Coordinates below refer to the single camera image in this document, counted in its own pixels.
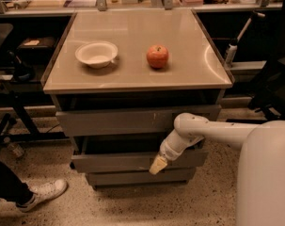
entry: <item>black pants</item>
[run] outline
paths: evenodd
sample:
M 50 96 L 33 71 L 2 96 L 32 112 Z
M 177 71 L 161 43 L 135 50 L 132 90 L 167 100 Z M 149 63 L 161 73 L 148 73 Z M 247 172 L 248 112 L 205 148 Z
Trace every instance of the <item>black pants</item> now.
M 32 198 L 28 185 L 4 163 L 0 162 L 0 198 L 10 202 L 24 204 Z

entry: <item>white bowl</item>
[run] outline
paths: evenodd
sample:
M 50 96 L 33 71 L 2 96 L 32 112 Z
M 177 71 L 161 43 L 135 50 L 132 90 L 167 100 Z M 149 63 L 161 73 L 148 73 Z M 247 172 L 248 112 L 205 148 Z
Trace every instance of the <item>white bowl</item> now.
M 117 54 L 117 46 L 108 41 L 93 41 L 75 51 L 75 56 L 80 62 L 94 69 L 107 66 Z

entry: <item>speckled floor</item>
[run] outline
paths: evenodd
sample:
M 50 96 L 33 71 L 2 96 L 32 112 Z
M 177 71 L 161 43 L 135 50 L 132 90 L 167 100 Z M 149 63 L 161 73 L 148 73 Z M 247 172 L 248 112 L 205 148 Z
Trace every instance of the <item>speckled floor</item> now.
M 247 109 L 223 109 L 219 119 L 260 117 Z M 54 118 L 37 118 L 39 129 L 57 124 Z M 18 122 L 14 132 L 23 126 Z M 12 202 L 0 201 L 0 225 L 235 225 L 236 174 L 239 153 L 207 140 L 210 152 L 188 184 L 119 186 L 93 190 L 83 174 L 70 168 L 72 145 L 68 140 L 22 144 L 26 154 L 16 160 L 3 148 L 5 162 L 29 185 L 65 178 L 69 188 L 30 213 L 21 213 Z

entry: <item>white shoe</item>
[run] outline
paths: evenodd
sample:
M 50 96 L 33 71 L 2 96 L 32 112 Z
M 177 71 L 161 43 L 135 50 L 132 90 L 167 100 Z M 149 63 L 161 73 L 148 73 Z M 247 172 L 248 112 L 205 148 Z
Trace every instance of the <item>white shoe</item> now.
M 28 212 L 39 203 L 55 199 L 62 195 L 66 191 L 67 187 L 68 183 L 63 179 L 58 179 L 52 183 L 47 183 L 41 186 L 30 187 L 30 191 L 34 193 L 32 199 L 26 204 L 17 204 L 17 208 L 19 208 L 21 212 Z

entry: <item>apple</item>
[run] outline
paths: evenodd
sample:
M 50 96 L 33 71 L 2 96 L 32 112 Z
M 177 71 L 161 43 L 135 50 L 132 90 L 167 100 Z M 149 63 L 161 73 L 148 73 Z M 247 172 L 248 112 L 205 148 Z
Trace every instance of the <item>apple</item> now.
M 154 69 L 162 69 L 168 62 L 169 53 L 163 45 L 153 45 L 149 48 L 146 58 Z

